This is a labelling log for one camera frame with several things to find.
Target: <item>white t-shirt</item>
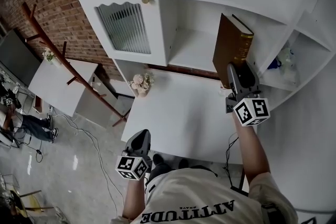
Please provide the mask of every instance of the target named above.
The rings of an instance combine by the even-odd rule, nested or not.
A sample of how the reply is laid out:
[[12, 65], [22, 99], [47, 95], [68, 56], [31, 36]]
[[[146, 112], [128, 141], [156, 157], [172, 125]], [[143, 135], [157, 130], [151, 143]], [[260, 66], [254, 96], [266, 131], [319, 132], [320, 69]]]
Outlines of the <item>white t-shirt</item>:
[[[8, 109], [9, 108], [7, 106], [0, 103], [0, 126], [1, 127], [4, 126]], [[22, 115], [20, 113], [18, 113], [17, 111], [15, 111], [15, 115], [16, 115], [16, 117], [14, 117], [12, 119], [13, 126], [14, 126], [14, 132], [16, 132], [18, 130], [18, 128], [21, 127], [22, 120], [23, 120]]]
[[[258, 175], [249, 188], [246, 197], [224, 186], [212, 172], [174, 170], [147, 185], [145, 210], [132, 223], [267, 223], [261, 206], [270, 203], [276, 205], [287, 224], [298, 223], [293, 206], [281, 194], [270, 173]], [[118, 217], [111, 224], [130, 222]]]

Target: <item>brown book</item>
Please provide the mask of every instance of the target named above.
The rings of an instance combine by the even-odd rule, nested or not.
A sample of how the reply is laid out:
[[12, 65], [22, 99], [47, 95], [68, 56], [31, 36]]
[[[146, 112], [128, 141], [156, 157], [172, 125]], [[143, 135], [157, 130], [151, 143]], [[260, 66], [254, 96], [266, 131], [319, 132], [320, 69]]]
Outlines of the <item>brown book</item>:
[[239, 67], [246, 61], [253, 35], [254, 33], [235, 15], [222, 14], [213, 63], [224, 88], [230, 89], [227, 65], [232, 62]]

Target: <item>flower vase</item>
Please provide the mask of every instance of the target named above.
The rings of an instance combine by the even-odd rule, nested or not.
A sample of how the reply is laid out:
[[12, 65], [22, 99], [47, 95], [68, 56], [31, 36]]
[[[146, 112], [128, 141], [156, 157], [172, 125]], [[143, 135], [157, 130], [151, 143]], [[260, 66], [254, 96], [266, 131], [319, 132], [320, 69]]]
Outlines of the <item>flower vase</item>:
[[53, 57], [50, 62], [57, 68], [60, 68], [62, 66], [62, 63], [56, 57]]
[[138, 89], [138, 94], [139, 94], [138, 97], [146, 97], [148, 90], [149, 89], [142, 89], [142, 88]]

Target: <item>hand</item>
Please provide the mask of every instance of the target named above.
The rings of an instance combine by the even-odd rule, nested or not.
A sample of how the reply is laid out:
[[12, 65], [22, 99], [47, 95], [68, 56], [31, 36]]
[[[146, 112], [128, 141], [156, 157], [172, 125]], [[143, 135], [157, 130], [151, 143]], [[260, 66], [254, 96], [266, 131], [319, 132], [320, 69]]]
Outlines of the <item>hand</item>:
[[16, 107], [15, 107], [15, 104], [11, 104], [9, 106], [9, 110], [11, 111], [12, 114], [14, 114], [15, 110], [16, 110]]

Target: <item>white desk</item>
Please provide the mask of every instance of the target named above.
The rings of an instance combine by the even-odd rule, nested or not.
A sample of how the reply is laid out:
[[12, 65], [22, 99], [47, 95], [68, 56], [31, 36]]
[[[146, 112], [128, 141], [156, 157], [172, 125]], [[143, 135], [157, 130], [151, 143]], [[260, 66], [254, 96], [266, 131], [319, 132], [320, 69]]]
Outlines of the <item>white desk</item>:
[[[220, 81], [151, 70], [155, 83], [145, 98], [136, 98], [122, 140], [148, 129], [151, 149], [175, 156], [226, 162], [229, 137], [236, 132], [225, 113]], [[237, 137], [234, 134], [230, 142]], [[241, 164], [239, 143], [230, 150], [230, 163]]]
[[[101, 83], [94, 74], [98, 66], [97, 63], [70, 59], [68, 61], [88, 83], [93, 78], [95, 82]], [[73, 78], [73, 75], [64, 66], [57, 68], [46, 60], [43, 60], [28, 89], [64, 114], [73, 116], [77, 112], [91, 122], [106, 127], [112, 112], [81, 83], [74, 81], [70, 85], [67, 85], [67, 82], [71, 78]], [[117, 99], [104, 84], [101, 83], [100, 86], [96, 85], [95, 88], [99, 94], [107, 94], [105, 100], [112, 106], [115, 105]]]

